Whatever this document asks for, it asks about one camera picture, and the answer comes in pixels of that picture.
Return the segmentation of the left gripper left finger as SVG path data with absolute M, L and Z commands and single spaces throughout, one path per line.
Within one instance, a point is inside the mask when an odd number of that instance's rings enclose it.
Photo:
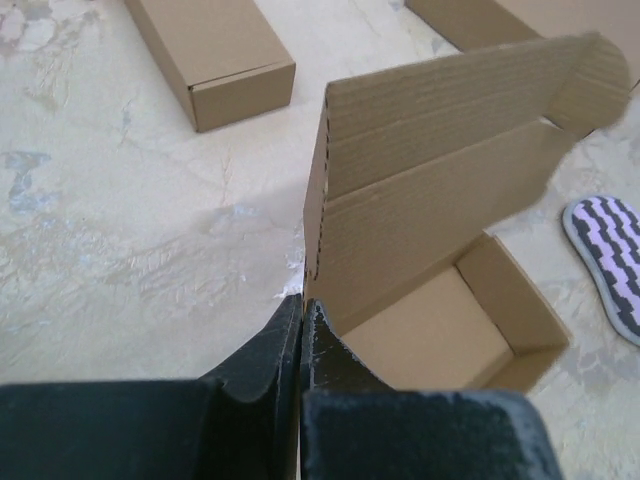
M 195 379 L 10 384 L 5 479 L 292 479 L 302 299 Z

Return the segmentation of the purple black striped sponge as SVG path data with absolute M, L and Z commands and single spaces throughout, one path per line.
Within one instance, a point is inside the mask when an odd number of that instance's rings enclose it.
M 606 195 L 569 203 L 562 225 L 599 293 L 613 329 L 639 344 L 639 214 Z

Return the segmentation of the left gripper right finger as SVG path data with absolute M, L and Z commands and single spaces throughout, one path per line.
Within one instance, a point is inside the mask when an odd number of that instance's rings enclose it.
M 501 390 L 396 391 L 305 308 L 300 365 L 304 479 L 560 479 L 542 418 Z

